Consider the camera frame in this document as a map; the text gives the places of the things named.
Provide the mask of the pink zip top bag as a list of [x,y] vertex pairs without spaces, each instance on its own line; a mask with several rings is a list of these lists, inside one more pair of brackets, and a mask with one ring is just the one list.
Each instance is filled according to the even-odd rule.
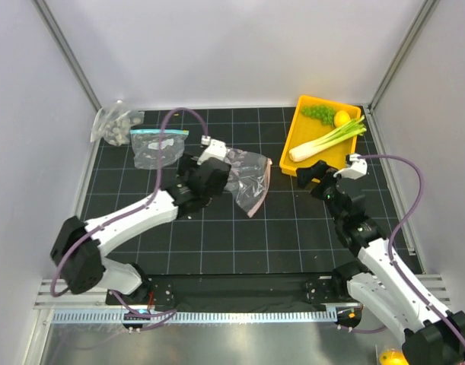
[[230,148],[225,162],[231,165],[225,190],[248,217],[254,216],[269,191],[272,161],[262,154]]

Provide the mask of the green leek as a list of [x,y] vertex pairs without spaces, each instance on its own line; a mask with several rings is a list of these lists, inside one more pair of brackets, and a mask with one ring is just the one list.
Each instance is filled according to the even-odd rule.
[[292,148],[288,152],[288,155],[293,162],[301,162],[331,147],[343,143],[350,138],[361,135],[367,131],[367,128],[363,123],[364,120],[364,116],[357,119],[351,119],[351,121],[344,126],[336,128],[322,137]]

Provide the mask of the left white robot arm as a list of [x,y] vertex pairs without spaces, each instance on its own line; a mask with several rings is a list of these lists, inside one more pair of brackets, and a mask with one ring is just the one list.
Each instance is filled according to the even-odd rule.
[[184,154],[176,178],[150,196],[103,217],[83,221],[73,216],[64,221],[50,257],[56,277],[65,281],[67,291],[79,295],[99,287],[123,295],[133,304],[144,303],[152,291],[146,273],[136,264],[107,256],[151,228],[203,209],[223,193],[231,170],[226,154]]

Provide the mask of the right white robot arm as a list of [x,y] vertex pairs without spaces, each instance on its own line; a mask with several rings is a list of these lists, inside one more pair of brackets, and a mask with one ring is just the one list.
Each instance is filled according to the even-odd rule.
[[410,364],[465,362],[465,313],[452,312],[413,274],[387,236],[367,215],[357,179],[367,173],[367,158],[350,154],[338,170],[319,160],[296,171],[301,188],[324,202],[341,244],[355,261],[333,271],[331,291],[341,301],[357,300],[395,335]]

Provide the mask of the blue zip top bag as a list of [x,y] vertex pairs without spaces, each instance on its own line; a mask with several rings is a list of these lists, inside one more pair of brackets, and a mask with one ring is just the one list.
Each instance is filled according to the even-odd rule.
[[177,162],[183,155],[189,132],[180,129],[136,129],[130,132],[135,168],[156,170]]

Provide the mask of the clear bag with round pieces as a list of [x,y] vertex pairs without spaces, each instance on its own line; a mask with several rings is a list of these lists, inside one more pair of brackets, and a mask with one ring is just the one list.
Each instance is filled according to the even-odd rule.
[[90,142],[101,139],[112,146],[130,143],[130,130],[144,122],[145,112],[124,103],[121,100],[97,111],[91,128]]

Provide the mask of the yellow plastic tray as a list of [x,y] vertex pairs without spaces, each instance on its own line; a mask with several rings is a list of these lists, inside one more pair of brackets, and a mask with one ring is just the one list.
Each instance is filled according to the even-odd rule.
[[358,106],[302,95],[279,161],[281,171],[295,176],[298,168],[319,160],[342,169],[346,156],[355,152],[358,137],[366,131]]

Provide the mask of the black grid mat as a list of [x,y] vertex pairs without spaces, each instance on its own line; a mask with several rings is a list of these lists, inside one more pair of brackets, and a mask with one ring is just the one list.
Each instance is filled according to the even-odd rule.
[[[337,239],[324,204],[308,189],[299,189],[279,167],[293,106],[196,112],[213,138],[271,159],[271,185],[261,209],[248,218],[231,193],[224,192],[207,208],[152,228],[107,257],[161,275],[331,271],[353,259]],[[129,145],[100,143],[84,196],[83,220],[124,208],[152,192],[155,171],[136,169],[133,157]],[[367,213],[389,236],[398,214],[381,162],[370,162],[367,176],[358,183],[366,195]]]

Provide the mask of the green grape bunch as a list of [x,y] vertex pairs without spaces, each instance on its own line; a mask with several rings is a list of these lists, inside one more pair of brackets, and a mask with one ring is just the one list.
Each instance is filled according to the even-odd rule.
[[301,109],[301,114],[311,119],[318,119],[322,125],[332,126],[336,111],[334,108],[326,105],[304,106]]

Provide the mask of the yellow lemon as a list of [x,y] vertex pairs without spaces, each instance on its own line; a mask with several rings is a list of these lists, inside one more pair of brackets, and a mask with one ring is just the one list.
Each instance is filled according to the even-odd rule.
[[340,128],[350,121],[351,117],[345,110],[339,110],[333,118],[333,123],[336,128]]

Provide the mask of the yellow toy fruit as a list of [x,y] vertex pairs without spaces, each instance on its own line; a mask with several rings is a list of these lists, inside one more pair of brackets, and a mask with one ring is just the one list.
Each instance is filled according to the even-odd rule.
[[408,365],[403,352],[397,349],[386,349],[379,355],[380,365]]

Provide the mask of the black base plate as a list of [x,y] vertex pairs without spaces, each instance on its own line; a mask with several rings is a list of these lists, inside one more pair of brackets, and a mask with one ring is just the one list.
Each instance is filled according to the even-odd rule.
[[196,312],[253,312],[294,304],[354,302],[331,272],[150,275],[137,291],[121,297],[129,305],[152,303],[158,309]]

